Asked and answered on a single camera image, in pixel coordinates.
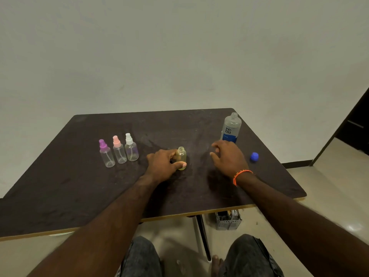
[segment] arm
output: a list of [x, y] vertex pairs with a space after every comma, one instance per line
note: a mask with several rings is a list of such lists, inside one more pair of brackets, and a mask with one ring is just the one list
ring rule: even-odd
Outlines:
[[[248, 169], [236, 146], [227, 141], [213, 145], [214, 164], [233, 178]], [[276, 191], [250, 172], [237, 177], [275, 231], [314, 276], [369, 276], [369, 246], [343, 228], [325, 219], [295, 200]]]
[[176, 149], [161, 149], [149, 154], [146, 173], [47, 256], [28, 276], [114, 276], [152, 192], [177, 169], [186, 166], [184, 162], [170, 164], [175, 152]]

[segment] table edge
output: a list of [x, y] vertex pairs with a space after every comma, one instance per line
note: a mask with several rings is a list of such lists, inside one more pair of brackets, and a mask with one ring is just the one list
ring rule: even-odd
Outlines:
[[[302, 201], [305, 198], [306, 198], [306, 196], [305, 197], [294, 198], [294, 200]], [[255, 204], [247, 204], [247, 205], [226, 207], [226, 208], [220, 208], [220, 209], [210, 209], [210, 210], [197, 211], [197, 212], [189, 212], [189, 213], [173, 214], [173, 215], [160, 216], [160, 217], [152, 217], [152, 218], [141, 219], [140, 222], [142, 222], [142, 223], [152, 222], [152, 221], [155, 221], [155, 220], [173, 219], [173, 218], [176, 218], [176, 217], [189, 217], [189, 216], [196, 216], [196, 215], [200, 215], [200, 214], [216, 213], [216, 212], [222, 212], [222, 211], [228, 211], [228, 210], [234, 210], [234, 209], [246, 209], [246, 208], [251, 208], [251, 207], [256, 207], [256, 205]], [[16, 239], [46, 236], [46, 235], [53, 235], [53, 234], [60, 234], [60, 233], [67, 233], [67, 232], [75, 232], [79, 228], [80, 227], [66, 228], [66, 229], [56, 229], [56, 230], [27, 233], [27, 234], [21, 234], [21, 235], [4, 236], [4, 237], [0, 237], [0, 242], [7, 241], [7, 240], [16, 240]]]

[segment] gray plastic basket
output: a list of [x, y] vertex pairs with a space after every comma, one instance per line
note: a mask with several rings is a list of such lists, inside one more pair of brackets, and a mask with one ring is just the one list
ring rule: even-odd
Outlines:
[[217, 230], [233, 230], [237, 229], [239, 224], [242, 222], [241, 216], [239, 215], [238, 210], [232, 210], [231, 216], [228, 216], [228, 220], [224, 219], [225, 216], [221, 216], [217, 213], [215, 213], [215, 216], [217, 218]]

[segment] white wall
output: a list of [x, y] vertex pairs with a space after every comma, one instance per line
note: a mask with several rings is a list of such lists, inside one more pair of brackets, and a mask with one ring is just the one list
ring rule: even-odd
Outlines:
[[0, 186], [86, 113], [233, 107], [280, 162], [313, 159], [369, 86], [368, 11], [368, 0], [0, 0]]

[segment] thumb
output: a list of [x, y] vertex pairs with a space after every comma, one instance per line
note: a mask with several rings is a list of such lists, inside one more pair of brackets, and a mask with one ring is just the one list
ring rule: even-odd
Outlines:
[[213, 162], [214, 162], [215, 167], [218, 167], [219, 162], [220, 162], [220, 159], [219, 159], [219, 157], [217, 156], [217, 154], [216, 154], [216, 153], [211, 152], [211, 153], [210, 153], [210, 156], [211, 156], [211, 158], [213, 159]]
[[186, 167], [187, 163], [185, 163], [184, 161], [177, 161], [173, 164], [171, 164], [171, 166], [173, 167], [173, 170], [176, 171], [182, 167]]

